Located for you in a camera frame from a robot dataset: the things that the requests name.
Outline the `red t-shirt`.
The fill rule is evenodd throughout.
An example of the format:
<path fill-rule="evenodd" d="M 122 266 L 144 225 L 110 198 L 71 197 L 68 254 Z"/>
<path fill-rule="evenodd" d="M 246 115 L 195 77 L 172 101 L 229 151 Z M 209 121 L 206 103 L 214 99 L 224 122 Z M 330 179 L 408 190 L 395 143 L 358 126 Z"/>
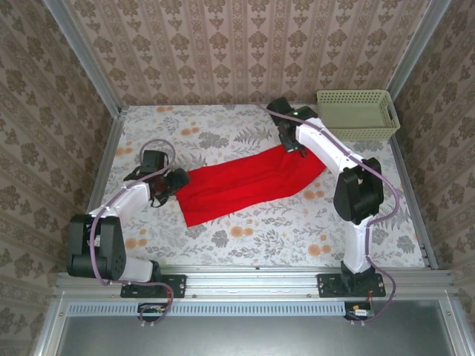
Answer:
<path fill-rule="evenodd" d="M 190 228 L 251 205 L 291 197 L 325 169 L 312 152 L 288 153 L 279 145 L 253 156 L 189 171 L 190 183 L 176 197 Z"/>

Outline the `pale green plastic basket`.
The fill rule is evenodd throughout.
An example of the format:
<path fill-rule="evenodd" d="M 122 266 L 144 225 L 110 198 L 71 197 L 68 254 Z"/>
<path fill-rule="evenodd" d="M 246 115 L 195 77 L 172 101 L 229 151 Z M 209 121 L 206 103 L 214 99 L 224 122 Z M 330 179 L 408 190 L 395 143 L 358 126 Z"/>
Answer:
<path fill-rule="evenodd" d="M 400 122 L 387 90 L 320 90 L 318 113 L 341 141 L 389 140 Z"/>

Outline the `floral table cover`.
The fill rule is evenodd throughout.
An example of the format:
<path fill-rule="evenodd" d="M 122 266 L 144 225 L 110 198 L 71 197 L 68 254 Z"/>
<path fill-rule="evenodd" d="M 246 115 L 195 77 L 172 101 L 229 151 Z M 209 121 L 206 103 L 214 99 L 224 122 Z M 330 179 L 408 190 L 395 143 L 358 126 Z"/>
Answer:
<path fill-rule="evenodd" d="M 268 113 L 255 105 L 134 106 L 125 112 L 104 200 L 139 163 L 142 147 L 175 150 L 175 166 L 191 171 L 280 145 Z M 330 171 L 297 194 L 188 227 L 171 198 L 143 205 L 123 226 L 131 257 L 168 265 L 339 266 L 345 222 L 333 207 Z"/>

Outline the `small electronics board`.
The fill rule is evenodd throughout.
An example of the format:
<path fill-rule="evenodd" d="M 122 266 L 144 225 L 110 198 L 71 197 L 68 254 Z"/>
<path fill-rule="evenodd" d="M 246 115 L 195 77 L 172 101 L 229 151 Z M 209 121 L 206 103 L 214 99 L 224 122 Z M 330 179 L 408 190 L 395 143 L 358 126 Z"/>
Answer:
<path fill-rule="evenodd" d="M 168 309 L 167 303 L 139 303 L 137 306 L 137 318 L 141 323 L 158 323 Z"/>
<path fill-rule="evenodd" d="M 344 318 L 349 321 L 365 321 L 375 316 L 375 311 L 370 302 L 345 303 L 344 310 L 346 312 Z"/>

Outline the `grey metal sheet panel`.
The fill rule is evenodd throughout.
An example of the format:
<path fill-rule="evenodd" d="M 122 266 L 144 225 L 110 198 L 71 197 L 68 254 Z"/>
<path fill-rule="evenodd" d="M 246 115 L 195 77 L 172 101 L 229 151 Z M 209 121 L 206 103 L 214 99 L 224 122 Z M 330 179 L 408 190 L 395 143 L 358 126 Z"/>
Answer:
<path fill-rule="evenodd" d="M 475 356 L 458 302 L 399 301 L 378 320 L 343 317 L 68 316 L 54 303 L 33 356 Z"/>

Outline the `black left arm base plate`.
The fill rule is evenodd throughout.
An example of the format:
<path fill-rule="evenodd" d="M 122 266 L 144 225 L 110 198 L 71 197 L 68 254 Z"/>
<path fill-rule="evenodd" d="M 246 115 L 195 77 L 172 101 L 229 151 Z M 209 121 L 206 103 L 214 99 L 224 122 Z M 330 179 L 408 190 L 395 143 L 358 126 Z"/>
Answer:
<path fill-rule="evenodd" d="M 184 274 L 162 274 L 159 279 L 161 283 L 168 285 L 174 292 L 174 298 L 184 298 L 186 292 L 186 275 Z M 120 291 L 120 297 L 126 299 L 151 299 L 165 298 L 168 292 L 162 286 L 145 286 L 138 283 L 123 284 Z"/>

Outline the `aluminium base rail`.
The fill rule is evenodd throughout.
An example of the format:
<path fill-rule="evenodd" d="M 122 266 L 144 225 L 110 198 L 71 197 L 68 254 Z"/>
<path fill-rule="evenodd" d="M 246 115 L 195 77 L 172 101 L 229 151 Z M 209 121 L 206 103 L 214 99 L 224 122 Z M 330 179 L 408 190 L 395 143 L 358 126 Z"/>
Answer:
<path fill-rule="evenodd" d="M 203 301 L 303 301 L 317 300 L 318 276 L 337 274 L 331 267 L 163 266 L 164 274 L 186 275 L 184 300 Z M 457 289 L 451 273 L 430 268 L 390 268 L 396 281 L 395 301 L 454 299 Z M 58 275 L 53 298 L 69 300 L 119 299 L 120 285 Z"/>

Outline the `aluminium frame post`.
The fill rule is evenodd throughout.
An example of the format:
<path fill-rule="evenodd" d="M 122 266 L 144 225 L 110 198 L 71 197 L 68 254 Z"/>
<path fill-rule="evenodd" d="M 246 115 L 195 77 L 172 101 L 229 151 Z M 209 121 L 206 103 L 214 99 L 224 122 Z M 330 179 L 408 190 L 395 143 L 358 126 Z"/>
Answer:
<path fill-rule="evenodd" d="M 396 99 L 404 87 L 411 71 L 414 69 L 450 4 L 451 0 L 430 0 L 387 86 L 387 91 L 392 99 Z"/>
<path fill-rule="evenodd" d="M 99 66 L 91 46 L 81 34 L 72 12 L 66 6 L 65 0 L 43 0 L 51 15 L 63 32 L 68 44 L 83 66 L 88 78 L 96 88 L 102 102 L 113 119 L 117 119 L 122 105 L 106 79 L 105 71 Z"/>

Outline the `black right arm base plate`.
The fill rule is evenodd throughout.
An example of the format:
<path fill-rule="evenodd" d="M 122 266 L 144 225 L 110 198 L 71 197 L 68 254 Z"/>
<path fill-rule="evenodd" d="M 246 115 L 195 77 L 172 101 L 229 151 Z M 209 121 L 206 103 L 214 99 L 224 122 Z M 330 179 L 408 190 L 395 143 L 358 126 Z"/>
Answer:
<path fill-rule="evenodd" d="M 385 285 L 380 274 L 362 280 L 345 280 L 341 274 L 318 274 L 318 294 L 321 298 L 331 297 L 385 297 Z"/>

